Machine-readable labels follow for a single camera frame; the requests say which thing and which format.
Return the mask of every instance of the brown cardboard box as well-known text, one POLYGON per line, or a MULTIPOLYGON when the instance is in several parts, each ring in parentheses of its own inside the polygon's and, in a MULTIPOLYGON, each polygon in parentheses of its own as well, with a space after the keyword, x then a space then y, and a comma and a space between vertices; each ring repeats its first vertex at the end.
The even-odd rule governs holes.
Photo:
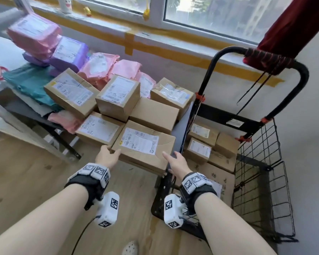
POLYGON ((130 120, 170 135, 178 113, 179 110, 175 107, 141 97, 130 115, 130 120))
POLYGON ((76 131, 77 136, 84 142, 92 145, 112 146, 125 123, 116 119, 92 112, 76 131))
POLYGON ((213 150, 225 155, 227 158, 232 158, 237 155, 237 150, 240 146, 240 141, 234 139, 228 134, 221 132, 216 140, 213 150))
POLYGON ((195 161, 196 163, 203 164, 208 162, 211 150, 211 146, 206 145, 202 141, 191 138, 183 156, 195 161))
POLYGON ((97 95, 96 102, 102 115, 126 122, 140 98, 140 83, 114 75, 97 95))
POLYGON ((58 105, 79 119, 85 119, 96 107, 99 91, 71 69, 55 77, 44 90, 58 105))
POLYGON ((219 133, 219 130, 213 129, 199 122, 194 122, 188 133, 188 138, 190 139, 193 137, 213 147, 215 146, 219 133))
POLYGON ((139 165, 140 168, 153 171, 158 175, 164 174, 168 162, 162 151, 171 154, 175 137, 154 131, 143 125, 128 120, 118 136, 112 150, 121 149, 119 159, 139 165))
MULTIPOLYGON (((199 165, 191 160, 187 160, 188 167, 194 171, 205 175, 209 180, 221 184, 220 186, 220 199, 228 206, 232 205, 232 196, 234 192, 235 175, 230 174, 221 168, 215 167, 209 163, 199 165)), ((176 186, 182 183, 176 179, 176 186)))
POLYGON ((226 158, 219 152, 212 150, 208 163, 233 174, 235 170, 236 156, 233 156, 232 158, 226 158))
POLYGON ((191 103, 194 93, 177 86, 174 82, 163 78, 156 88, 150 91, 150 98, 157 102, 173 106, 180 110, 177 120, 181 120, 191 103))

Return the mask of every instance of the white sticker on cart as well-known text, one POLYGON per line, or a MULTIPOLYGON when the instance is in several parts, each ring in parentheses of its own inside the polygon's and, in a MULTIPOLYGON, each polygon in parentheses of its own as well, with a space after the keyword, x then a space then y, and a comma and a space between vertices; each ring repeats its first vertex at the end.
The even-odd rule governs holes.
POLYGON ((110 142, 119 125, 106 121, 100 117, 89 115, 78 131, 92 135, 97 139, 110 142))
POLYGON ((210 156, 210 152, 211 152, 211 148, 206 146, 206 145, 203 145, 202 143, 200 142, 197 142, 195 140, 192 140, 191 141, 191 144, 190 144, 190 147, 189 147, 190 150, 192 151, 195 151, 196 153, 199 153, 205 157, 209 157, 210 156))
POLYGON ((93 95, 93 92, 84 88, 67 73, 64 73, 59 79, 52 82, 51 85, 69 101, 72 101, 78 106, 81 106, 93 95))
POLYGON ((204 128, 197 124, 193 124, 191 127, 191 132, 196 133, 197 135, 200 135, 204 138, 208 138, 210 129, 204 128))
POLYGON ((229 124, 231 126, 240 128, 242 126, 242 124, 244 124, 244 122, 236 120, 236 119, 232 119, 232 120, 226 122, 226 124, 229 124))
POLYGON ((107 70, 106 57, 103 54, 93 54, 89 60, 90 74, 95 75, 107 70))
POLYGON ((166 98, 174 100, 180 104, 184 104, 184 102, 189 99, 189 94, 187 92, 184 92, 183 90, 177 90, 170 84, 164 86, 160 92, 165 95, 166 98))
POLYGON ((56 50, 54 51, 53 57, 68 63, 73 63, 81 46, 81 42, 71 38, 62 37, 56 50))
POLYGON ((213 185, 214 191, 216 191, 217 197, 221 197, 221 190, 222 190, 222 185, 217 183, 216 181, 210 180, 213 185))
POLYGON ((142 153, 154 155, 158 144, 158 136, 126 128, 119 145, 142 153))
POLYGON ((21 21, 14 24, 11 29, 19 31, 29 37, 37 37, 43 34, 51 25, 46 21, 34 16, 26 16, 21 21))
POLYGON ((154 83, 149 81, 147 77, 142 75, 139 79, 140 82, 140 96, 147 98, 150 95, 150 91, 152 90, 154 83))
POLYGON ((121 104, 135 85, 135 81, 117 76, 115 81, 102 94, 101 99, 121 104))

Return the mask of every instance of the dark red fabric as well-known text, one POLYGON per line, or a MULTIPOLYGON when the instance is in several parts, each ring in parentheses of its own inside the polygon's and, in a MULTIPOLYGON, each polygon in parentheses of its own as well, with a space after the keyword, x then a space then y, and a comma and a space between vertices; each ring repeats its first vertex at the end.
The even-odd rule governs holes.
MULTIPOLYGON (((319 0, 293 0, 267 31, 258 49, 295 58, 318 32, 319 0)), ((243 62, 261 71, 269 66, 255 57, 245 57, 243 62)), ((274 75, 283 69, 275 70, 274 75)))

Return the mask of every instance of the person's left hand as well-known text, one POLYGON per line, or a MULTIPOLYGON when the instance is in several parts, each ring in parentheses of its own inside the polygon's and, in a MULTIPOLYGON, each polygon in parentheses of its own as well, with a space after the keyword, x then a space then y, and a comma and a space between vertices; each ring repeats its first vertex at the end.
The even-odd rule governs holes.
POLYGON ((117 163, 121 150, 116 150, 114 154, 110 154, 110 151, 107 148, 108 146, 106 145, 101 146, 95 163, 106 166, 111 170, 112 167, 114 167, 114 165, 117 163))

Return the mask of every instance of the black hand cart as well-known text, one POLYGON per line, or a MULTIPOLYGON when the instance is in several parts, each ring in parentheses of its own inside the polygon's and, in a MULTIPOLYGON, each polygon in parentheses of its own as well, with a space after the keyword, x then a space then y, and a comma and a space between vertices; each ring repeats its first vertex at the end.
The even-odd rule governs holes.
MULTIPOLYGON (((296 60, 252 48, 224 48, 213 57, 200 90, 196 93, 196 99, 188 110, 190 114, 185 115, 187 120, 181 122, 184 121, 183 118, 179 122, 179 124, 185 124, 185 131, 181 125, 180 128, 176 129, 176 132, 174 132, 174 128, 172 134, 176 136, 179 145, 174 146, 174 150, 179 150, 182 153, 186 135, 190 131, 197 115, 246 133, 238 139, 242 142, 242 145, 239 148, 235 167, 232 208, 265 239, 275 243, 297 242, 298 240, 294 238, 293 210, 290 203, 285 163, 281 157, 280 142, 274 117, 304 88, 308 78, 308 69, 296 60), (287 97, 259 122, 239 116, 239 112, 244 107, 237 114, 211 107, 203 103, 203 92, 217 61, 227 53, 255 57, 263 63, 272 64, 273 68, 270 66, 272 69, 264 72, 269 74, 264 83, 279 66, 297 70, 300 74, 300 81, 287 97)), ((163 220, 164 198, 173 192, 175 178, 167 172, 164 177, 158 178, 156 187, 158 190, 151 207, 151 213, 163 220)), ((179 229, 206 241, 196 215, 190 216, 187 212, 185 218, 183 226, 179 229)))

